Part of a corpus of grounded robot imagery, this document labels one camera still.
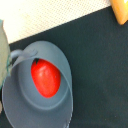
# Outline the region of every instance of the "red tomato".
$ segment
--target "red tomato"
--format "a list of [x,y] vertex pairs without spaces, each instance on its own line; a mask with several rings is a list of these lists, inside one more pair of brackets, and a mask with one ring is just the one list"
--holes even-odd
[[39,59],[31,66],[31,75],[38,92],[45,98],[53,97],[60,87],[60,71],[50,62]]

